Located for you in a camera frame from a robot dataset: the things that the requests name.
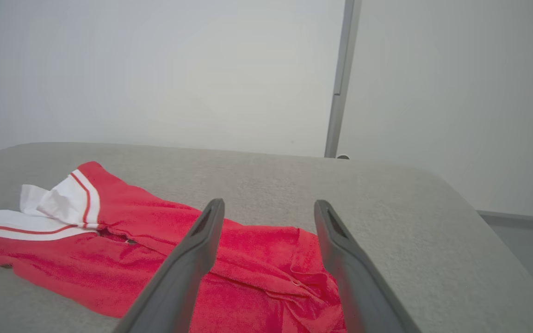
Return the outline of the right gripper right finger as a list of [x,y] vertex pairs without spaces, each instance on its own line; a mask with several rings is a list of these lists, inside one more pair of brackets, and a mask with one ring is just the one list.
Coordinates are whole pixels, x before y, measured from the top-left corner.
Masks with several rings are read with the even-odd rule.
[[419,333],[420,329],[326,200],[314,219],[324,268],[338,285],[349,333]]

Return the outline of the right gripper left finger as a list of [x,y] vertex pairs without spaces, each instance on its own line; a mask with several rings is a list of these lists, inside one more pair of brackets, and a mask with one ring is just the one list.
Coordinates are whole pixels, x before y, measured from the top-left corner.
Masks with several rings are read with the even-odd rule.
[[161,264],[115,333],[188,333],[201,280],[214,266],[225,204],[211,200]]

